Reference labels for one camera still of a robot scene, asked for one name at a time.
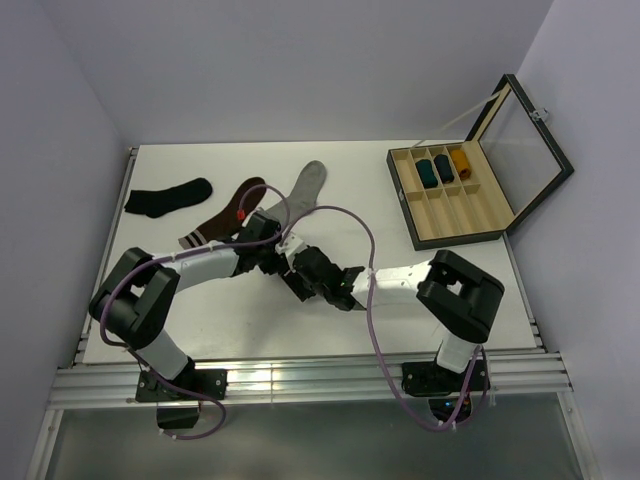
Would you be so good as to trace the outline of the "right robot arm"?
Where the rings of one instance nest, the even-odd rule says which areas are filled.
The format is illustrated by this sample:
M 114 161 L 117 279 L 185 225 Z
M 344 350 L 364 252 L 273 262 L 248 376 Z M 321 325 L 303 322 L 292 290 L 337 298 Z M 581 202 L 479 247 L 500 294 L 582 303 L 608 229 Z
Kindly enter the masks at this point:
M 488 341 L 505 288 L 494 276 L 450 250 L 404 267 L 340 268 L 317 247 L 279 246 L 303 287 L 341 311 L 377 306 L 423 305 L 444 327 L 433 365 L 435 383 L 452 390 L 468 374 L 477 346 Z

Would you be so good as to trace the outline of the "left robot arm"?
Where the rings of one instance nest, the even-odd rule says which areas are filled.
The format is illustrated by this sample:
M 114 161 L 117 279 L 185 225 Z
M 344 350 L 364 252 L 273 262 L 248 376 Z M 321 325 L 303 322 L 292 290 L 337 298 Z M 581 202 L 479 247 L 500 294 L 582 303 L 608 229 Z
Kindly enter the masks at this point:
M 177 293 L 252 270 L 259 254 L 280 239 L 281 223 L 256 212 L 237 238 L 212 241 L 175 255 L 152 256 L 130 248 L 94 294 L 90 316 L 104 343 L 126 349 L 159 375 L 159 388 L 183 399 L 195 386 L 194 361 L 173 341 L 165 323 Z

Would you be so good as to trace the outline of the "brown striped sock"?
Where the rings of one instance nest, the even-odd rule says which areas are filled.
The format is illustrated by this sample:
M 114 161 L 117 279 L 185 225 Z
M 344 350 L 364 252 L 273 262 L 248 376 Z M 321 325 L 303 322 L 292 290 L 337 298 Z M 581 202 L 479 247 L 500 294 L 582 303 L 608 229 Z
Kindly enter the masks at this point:
M 210 241 L 220 240 L 236 234 L 244 221 L 238 215 L 243 210 L 245 215 L 253 212 L 263 199 L 266 189 L 265 180 L 261 177 L 252 177 L 245 180 L 236 190 L 228 204 L 216 215 L 199 225 L 195 230 L 178 239 L 183 249 L 203 246 Z

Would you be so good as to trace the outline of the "grey striped sock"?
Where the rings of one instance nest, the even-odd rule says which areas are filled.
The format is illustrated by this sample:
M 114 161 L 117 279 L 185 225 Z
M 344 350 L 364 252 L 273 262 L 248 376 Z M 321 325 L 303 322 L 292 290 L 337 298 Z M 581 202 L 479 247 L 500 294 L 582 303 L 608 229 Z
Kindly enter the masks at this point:
M 303 213 L 316 206 L 318 195 L 327 178 L 325 165 L 313 160 L 307 163 L 298 175 L 298 178 L 286 197 L 266 210 L 266 213 L 277 219 L 282 225 L 286 220 L 295 220 Z

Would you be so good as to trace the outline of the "black sock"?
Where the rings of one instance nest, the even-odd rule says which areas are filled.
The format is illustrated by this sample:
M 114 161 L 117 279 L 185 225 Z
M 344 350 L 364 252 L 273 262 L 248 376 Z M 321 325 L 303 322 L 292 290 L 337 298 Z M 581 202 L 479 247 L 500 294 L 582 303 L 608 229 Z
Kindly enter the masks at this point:
M 132 190 L 124 211 L 157 219 L 176 210 L 203 203 L 212 194 L 213 187 L 205 178 L 196 178 L 158 191 Z

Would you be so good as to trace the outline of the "teal rolled sock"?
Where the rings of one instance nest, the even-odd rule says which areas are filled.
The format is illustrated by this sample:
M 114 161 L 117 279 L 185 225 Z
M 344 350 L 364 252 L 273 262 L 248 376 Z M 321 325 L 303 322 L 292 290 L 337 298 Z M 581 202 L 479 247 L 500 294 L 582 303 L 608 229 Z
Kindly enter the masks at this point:
M 415 164 L 422 186 L 425 189 L 436 188 L 439 185 L 434 173 L 432 163 L 429 159 L 419 160 Z

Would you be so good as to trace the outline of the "dark blue rolled sock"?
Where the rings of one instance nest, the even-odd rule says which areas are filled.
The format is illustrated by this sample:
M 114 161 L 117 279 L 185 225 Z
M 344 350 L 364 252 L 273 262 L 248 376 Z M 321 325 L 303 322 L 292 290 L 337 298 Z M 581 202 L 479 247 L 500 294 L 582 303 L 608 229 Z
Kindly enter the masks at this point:
M 452 183 L 455 180 L 450 162 L 445 154 L 438 154 L 433 159 L 434 165 L 438 171 L 441 182 L 443 184 Z

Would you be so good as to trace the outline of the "black compartment box with lid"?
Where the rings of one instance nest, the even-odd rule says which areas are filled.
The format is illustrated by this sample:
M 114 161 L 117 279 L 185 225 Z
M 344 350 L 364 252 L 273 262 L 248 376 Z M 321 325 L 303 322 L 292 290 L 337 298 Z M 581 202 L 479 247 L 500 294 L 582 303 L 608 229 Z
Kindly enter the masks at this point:
M 477 118 L 460 141 L 420 141 L 391 149 L 386 163 L 415 250 L 495 240 L 513 233 L 574 172 L 536 107 L 513 74 L 474 107 Z M 450 151 L 462 149 L 472 174 L 461 180 Z M 455 180 L 441 182 L 434 157 L 445 154 Z M 415 164 L 429 159 L 439 185 L 425 189 Z

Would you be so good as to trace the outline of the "mustard rolled sock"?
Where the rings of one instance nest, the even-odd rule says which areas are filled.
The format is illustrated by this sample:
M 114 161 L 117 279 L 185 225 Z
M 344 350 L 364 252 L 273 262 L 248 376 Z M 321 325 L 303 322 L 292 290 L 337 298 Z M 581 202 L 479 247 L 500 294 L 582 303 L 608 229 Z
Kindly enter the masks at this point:
M 462 149 L 453 149 L 450 156 L 459 178 L 467 180 L 472 174 L 472 168 L 466 153 Z

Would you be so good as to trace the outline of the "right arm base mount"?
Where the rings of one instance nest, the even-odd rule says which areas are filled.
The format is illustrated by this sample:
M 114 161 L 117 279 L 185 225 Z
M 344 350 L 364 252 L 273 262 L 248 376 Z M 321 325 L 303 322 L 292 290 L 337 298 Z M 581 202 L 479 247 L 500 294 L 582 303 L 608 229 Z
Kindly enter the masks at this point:
M 474 406 L 473 393 L 483 394 L 483 399 L 491 386 L 486 363 L 477 360 L 474 364 L 465 396 L 460 402 L 460 391 L 465 373 L 454 373 L 436 364 L 435 361 L 404 362 L 401 364 L 403 392 L 415 398 L 427 398 L 433 416 L 445 422 L 458 403 L 462 405 L 456 418 L 463 422 L 470 418 Z

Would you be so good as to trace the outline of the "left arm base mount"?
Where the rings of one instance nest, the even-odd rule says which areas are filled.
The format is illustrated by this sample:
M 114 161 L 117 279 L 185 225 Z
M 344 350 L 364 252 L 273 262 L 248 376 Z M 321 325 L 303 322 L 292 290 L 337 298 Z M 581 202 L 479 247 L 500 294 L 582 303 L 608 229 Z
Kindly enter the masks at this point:
M 139 404 L 156 405 L 156 424 L 161 433 L 176 440 L 196 440 L 219 431 L 227 419 L 221 403 L 227 388 L 225 369 L 199 370 L 187 374 L 185 382 L 170 382 L 152 371 L 142 371 L 134 400 Z M 214 427 L 202 433 L 189 433 L 205 403 L 219 408 L 220 419 Z

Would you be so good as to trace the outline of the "aluminium frame rail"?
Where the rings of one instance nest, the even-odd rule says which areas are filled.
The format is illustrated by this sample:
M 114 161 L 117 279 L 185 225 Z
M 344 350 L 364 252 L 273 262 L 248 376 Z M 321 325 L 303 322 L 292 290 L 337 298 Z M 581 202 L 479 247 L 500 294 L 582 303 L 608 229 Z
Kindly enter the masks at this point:
M 496 394 L 564 393 L 572 384 L 558 353 L 489 357 Z M 374 356 L 280 361 L 204 362 L 200 369 L 227 371 L 226 405 L 279 404 L 393 397 Z M 85 365 L 56 373 L 48 410 L 138 407 L 139 368 L 134 364 Z

